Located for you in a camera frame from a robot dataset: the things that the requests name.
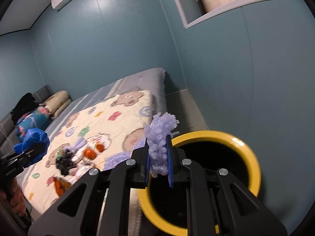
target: blanket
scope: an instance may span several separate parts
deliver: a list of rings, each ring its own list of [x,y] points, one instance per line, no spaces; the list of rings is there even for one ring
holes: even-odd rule
[[[152,118],[151,103],[149,91],[133,91],[73,114],[52,140],[44,158],[23,179],[22,190],[32,206],[43,213],[58,199],[54,177],[71,182],[72,176],[63,177],[56,168],[56,157],[62,146],[73,145],[78,136],[84,137],[91,147],[102,139],[105,150],[92,160],[100,170],[113,155],[130,156],[134,143],[143,136],[143,123],[149,124]]]

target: yellow rim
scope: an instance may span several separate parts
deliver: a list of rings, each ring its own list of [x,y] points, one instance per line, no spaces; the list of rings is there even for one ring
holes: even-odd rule
[[[221,131],[195,131],[172,139],[174,147],[180,147],[184,144],[212,141],[224,144],[233,149],[243,159],[248,171],[248,189],[258,196],[261,173],[258,160],[250,147],[233,135]],[[164,220],[155,210],[149,196],[149,189],[139,189],[139,199],[141,208],[145,216],[160,230],[178,236],[187,236],[187,229],[170,224]]]

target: gray floor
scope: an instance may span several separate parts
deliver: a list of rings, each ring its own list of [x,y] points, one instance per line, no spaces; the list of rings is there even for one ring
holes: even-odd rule
[[[209,129],[187,89],[166,95],[166,104],[167,111],[180,122],[176,128],[180,135]]]

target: orange item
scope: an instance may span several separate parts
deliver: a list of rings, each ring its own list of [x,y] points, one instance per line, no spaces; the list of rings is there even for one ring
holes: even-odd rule
[[[30,195],[28,196],[28,200],[32,200],[33,196],[34,196],[34,193],[30,193]]]
[[[104,145],[103,145],[102,143],[97,143],[97,144],[95,145],[95,148],[96,148],[100,153],[105,150],[105,147],[104,147]]]
[[[84,151],[84,156],[89,158],[90,160],[94,160],[96,158],[96,153],[92,149],[87,148]]]
[[[54,182],[55,182],[55,190],[59,197],[63,195],[65,191],[68,190],[71,186],[71,184],[67,180],[61,177],[54,176]]]

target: pink flower print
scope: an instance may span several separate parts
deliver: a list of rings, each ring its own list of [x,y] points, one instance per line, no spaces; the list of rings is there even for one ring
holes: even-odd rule
[[[25,136],[25,131],[24,131],[24,128],[22,126],[19,126],[19,132],[20,132],[21,136]]]
[[[117,119],[117,117],[121,115],[121,112],[117,111],[117,112],[114,112],[109,118],[108,120],[111,120],[111,121],[114,121]]]
[[[39,111],[41,114],[44,114],[44,115],[46,115],[46,116],[49,116],[48,110],[47,110],[45,107],[43,107],[43,106],[40,106],[40,107],[38,108],[38,111]]]
[[[52,184],[54,182],[54,176],[51,176],[47,179],[47,186],[49,186],[50,184]]]

